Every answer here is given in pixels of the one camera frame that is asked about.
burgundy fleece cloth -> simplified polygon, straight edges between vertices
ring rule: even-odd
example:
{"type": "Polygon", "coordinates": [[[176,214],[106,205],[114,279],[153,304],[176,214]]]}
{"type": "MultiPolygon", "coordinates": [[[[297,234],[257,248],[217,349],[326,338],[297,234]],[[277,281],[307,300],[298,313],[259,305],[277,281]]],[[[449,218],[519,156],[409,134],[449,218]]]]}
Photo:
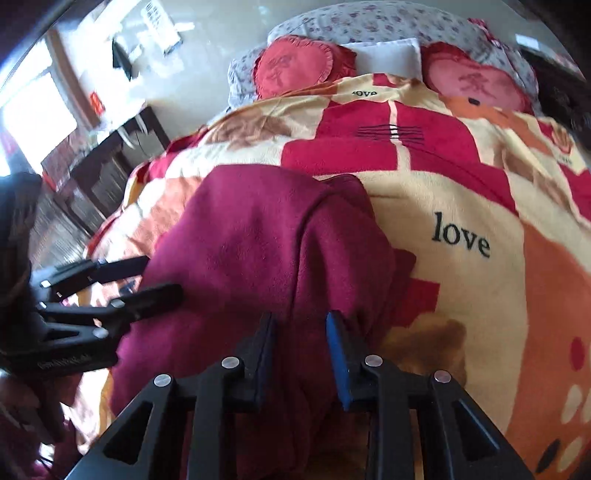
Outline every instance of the burgundy fleece cloth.
{"type": "Polygon", "coordinates": [[[116,414],[151,378],[202,372],[232,354],[265,311],[278,319],[261,414],[240,416],[238,477],[300,471],[320,448],[344,445],[325,334],[331,309],[376,345],[414,265],[374,221],[352,175],[326,181],[280,167],[219,166],[160,239],[142,286],[178,282],[179,309],[134,323],[113,369],[116,414]]]}
{"type": "Polygon", "coordinates": [[[31,480],[65,478],[80,459],[76,447],[76,430],[69,421],[66,423],[65,441],[56,445],[51,473],[37,462],[40,445],[35,433],[15,427],[0,414],[0,449],[9,459],[12,468],[31,480]]]}

heart-shaped pillow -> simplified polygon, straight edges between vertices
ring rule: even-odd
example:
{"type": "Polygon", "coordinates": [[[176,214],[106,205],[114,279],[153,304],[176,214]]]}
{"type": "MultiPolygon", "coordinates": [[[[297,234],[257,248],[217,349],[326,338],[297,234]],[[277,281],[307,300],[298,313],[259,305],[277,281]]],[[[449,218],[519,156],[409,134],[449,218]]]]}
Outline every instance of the heart-shaped pillow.
{"type": "Polygon", "coordinates": [[[276,39],[257,59],[253,71],[260,99],[272,98],[328,80],[355,76],[355,52],[297,35],[276,39]]]}
{"type": "Polygon", "coordinates": [[[468,97],[473,103],[531,112],[529,98],[503,70],[481,65],[457,47],[432,47],[423,50],[423,78],[431,90],[468,97]]]}

window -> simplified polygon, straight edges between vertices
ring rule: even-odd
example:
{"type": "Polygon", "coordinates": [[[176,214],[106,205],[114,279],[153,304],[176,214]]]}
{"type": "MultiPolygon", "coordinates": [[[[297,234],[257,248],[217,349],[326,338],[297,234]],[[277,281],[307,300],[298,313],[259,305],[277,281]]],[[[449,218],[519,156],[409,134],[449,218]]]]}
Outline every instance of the window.
{"type": "MultiPolygon", "coordinates": [[[[40,174],[43,159],[77,127],[51,77],[51,64],[47,45],[41,40],[0,91],[3,127],[40,174]]],[[[7,174],[6,158],[0,156],[0,176],[7,174]]]]}

dark wooden furniture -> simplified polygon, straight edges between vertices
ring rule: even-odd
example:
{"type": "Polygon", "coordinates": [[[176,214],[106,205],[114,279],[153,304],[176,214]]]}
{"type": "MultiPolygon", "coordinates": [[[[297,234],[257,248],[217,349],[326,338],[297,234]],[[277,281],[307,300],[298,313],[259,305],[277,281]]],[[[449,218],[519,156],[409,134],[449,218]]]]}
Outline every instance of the dark wooden furniture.
{"type": "MultiPolygon", "coordinates": [[[[139,114],[145,127],[149,132],[154,132],[158,138],[162,148],[166,150],[170,144],[166,132],[158,121],[152,107],[146,106],[139,114]]],[[[142,132],[142,126],[139,124],[136,117],[127,120],[123,126],[128,134],[142,132]]],[[[101,213],[104,218],[107,218],[113,213],[112,208],[109,208],[106,203],[99,198],[93,191],[94,186],[99,181],[100,172],[106,163],[113,161],[126,176],[129,176],[133,170],[133,166],[129,163],[121,148],[123,146],[123,139],[119,132],[115,130],[100,144],[98,144],[92,151],[84,158],[80,159],[70,169],[70,178],[76,183],[80,191],[86,196],[89,202],[101,213]]],[[[82,219],[78,219],[77,223],[84,223],[82,219]]]]}
{"type": "Polygon", "coordinates": [[[579,66],[585,78],[591,79],[591,44],[589,16],[585,2],[579,0],[519,0],[529,8],[560,40],[579,66]]]}
{"type": "Polygon", "coordinates": [[[589,84],[526,49],[523,49],[521,54],[535,70],[544,113],[571,129],[577,140],[591,150],[589,84]]]}

bed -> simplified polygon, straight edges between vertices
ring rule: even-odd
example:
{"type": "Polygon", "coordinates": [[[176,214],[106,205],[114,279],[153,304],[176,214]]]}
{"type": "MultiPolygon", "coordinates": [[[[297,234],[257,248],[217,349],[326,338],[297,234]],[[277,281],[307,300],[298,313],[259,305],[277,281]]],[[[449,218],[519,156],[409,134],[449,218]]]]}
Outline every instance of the bed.
{"type": "MultiPolygon", "coordinates": [[[[343,43],[411,35],[394,32],[398,16],[420,28],[425,43],[457,34],[455,45],[522,80],[535,100],[531,69],[479,27],[404,2],[352,8],[301,15],[273,29],[269,40],[297,33],[334,41],[328,35],[335,30],[343,43]]],[[[591,439],[591,174],[572,137],[552,119],[445,97],[388,73],[252,103],[247,89],[257,51],[230,67],[244,72],[239,80],[230,76],[236,110],[138,167],[88,255],[152,255],[219,165],[269,164],[318,179],[352,173],[391,245],[417,256],[379,353],[409,371],[445,368],[462,378],[532,471],[567,480],[591,439]]],[[[80,299],[103,305],[138,285],[137,278],[95,285],[80,299]]],[[[81,450],[117,413],[107,405],[111,375],[85,378],[94,393],[80,395],[73,414],[85,439],[81,450]]]]}
{"type": "Polygon", "coordinates": [[[252,69],[255,60],[276,38],[302,35],[337,44],[417,38],[421,45],[444,41],[485,65],[507,72],[541,113],[538,85],[531,66],[514,48],[495,40],[476,24],[437,8],[410,2],[366,1],[319,8],[291,18],[269,32],[267,42],[231,61],[228,69],[231,109],[256,100],[252,69]]]}

